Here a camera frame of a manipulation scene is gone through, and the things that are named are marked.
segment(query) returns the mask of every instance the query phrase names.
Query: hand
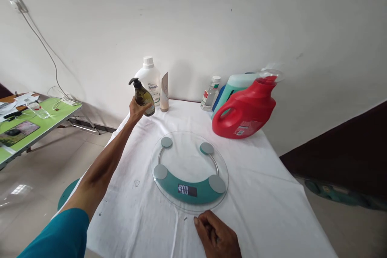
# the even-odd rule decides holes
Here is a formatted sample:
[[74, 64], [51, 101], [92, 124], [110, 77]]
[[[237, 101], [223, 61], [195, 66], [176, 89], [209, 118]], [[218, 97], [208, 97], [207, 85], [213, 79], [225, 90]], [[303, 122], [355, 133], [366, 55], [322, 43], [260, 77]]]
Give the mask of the hand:
[[193, 219], [207, 258], [242, 258], [238, 237], [210, 210]]
[[144, 106], [140, 106], [136, 102], [136, 97], [133, 96], [132, 101], [130, 102], [129, 105], [129, 111], [130, 111], [130, 119], [135, 120], [136, 122], [140, 121], [142, 115], [144, 115], [145, 111], [152, 107], [153, 102], [148, 103]]

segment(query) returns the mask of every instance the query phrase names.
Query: scale display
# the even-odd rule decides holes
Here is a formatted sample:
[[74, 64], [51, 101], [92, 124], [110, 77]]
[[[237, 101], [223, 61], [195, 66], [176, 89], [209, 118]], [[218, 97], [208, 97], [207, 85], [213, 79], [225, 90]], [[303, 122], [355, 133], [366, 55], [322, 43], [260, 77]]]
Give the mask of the scale display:
[[194, 196], [196, 198], [198, 197], [198, 190], [197, 190], [197, 188], [196, 187], [190, 187], [188, 185], [178, 184], [177, 192], [180, 193], [180, 194]]

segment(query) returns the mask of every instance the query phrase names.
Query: tiled floor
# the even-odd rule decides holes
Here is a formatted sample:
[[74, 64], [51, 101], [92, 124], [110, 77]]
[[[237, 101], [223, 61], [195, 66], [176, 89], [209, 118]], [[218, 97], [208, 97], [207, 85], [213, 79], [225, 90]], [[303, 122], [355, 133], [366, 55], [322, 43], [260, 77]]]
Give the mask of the tiled floor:
[[[55, 129], [0, 172], [1, 258], [16, 257], [39, 234], [64, 189], [87, 170], [110, 137]], [[345, 206], [305, 191], [340, 258], [387, 256], [386, 212]], [[98, 255], [87, 250], [86, 257]]]
[[[76, 128], [55, 129], [0, 172], [0, 257], [16, 257], [56, 213], [59, 197], [109, 141]], [[99, 257], [86, 251], [87, 258]]]

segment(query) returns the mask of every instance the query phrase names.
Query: desk leg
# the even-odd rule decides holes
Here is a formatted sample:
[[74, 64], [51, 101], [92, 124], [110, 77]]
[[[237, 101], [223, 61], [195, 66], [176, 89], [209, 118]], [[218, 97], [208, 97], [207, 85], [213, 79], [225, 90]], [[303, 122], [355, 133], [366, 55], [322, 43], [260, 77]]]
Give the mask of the desk leg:
[[89, 119], [89, 117], [87, 117], [87, 115], [86, 115], [85, 113], [83, 113], [82, 109], [81, 109], [80, 111], [82, 112], [83, 117], [86, 118], [87, 122], [92, 126], [92, 128], [93, 128], [95, 131], [94, 131], [94, 130], [91, 130], [91, 129], [84, 128], [84, 127], [81, 127], [81, 126], [78, 126], [78, 125], [75, 125], [75, 124], [73, 124], [70, 120], [68, 120], [68, 121], [70, 122], [70, 124], [71, 124], [73, 127], [79, 127], [79, 128], [85, 129], [85, 130], [89, 130], [89, 131], [98, 133], [98, 135], [101, 135], [101, 133], [98, 131], [98, 129], [96, 128], [96, 126], [94, 125], [94, 123]]
[[101, 135], [101, 132], [98, 131], [98, 129], [96, 128], [96, 126], [94, 125], [94, 123], [89, 119], [89, 117], [87, 117], [87, 115], [82, 111], [81, 109], [81, 112], [82, 114], [85, 116], [86, 120], [90, 123], [90, 125], [93, 127], [93, 129], [95, 131], [97, 131], [98, 135]]

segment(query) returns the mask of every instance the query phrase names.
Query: red bottle handle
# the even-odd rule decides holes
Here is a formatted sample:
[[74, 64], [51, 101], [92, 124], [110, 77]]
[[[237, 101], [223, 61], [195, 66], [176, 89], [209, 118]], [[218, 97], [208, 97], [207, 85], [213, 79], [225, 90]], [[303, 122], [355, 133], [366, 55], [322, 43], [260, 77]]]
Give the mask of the red bottle handle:
[[[228, 113], [226, 113], [225, 116], [222, 116], [222, 114], [224, 112], [226, 112], [227, 110], [230, 110], [230, 111]], [[239, 110], [237, 110], [236, 108], [234, 108], [232, 106], [222, 106], [219, 109], [219, 111], [215, 114], [212, 122], [217, 123], [221, 127], [228, 127], [232, 123], [235, 122], [235, 119], [237, 118], [235, 116], [237, 114], [241, 114], [241, 112]]]

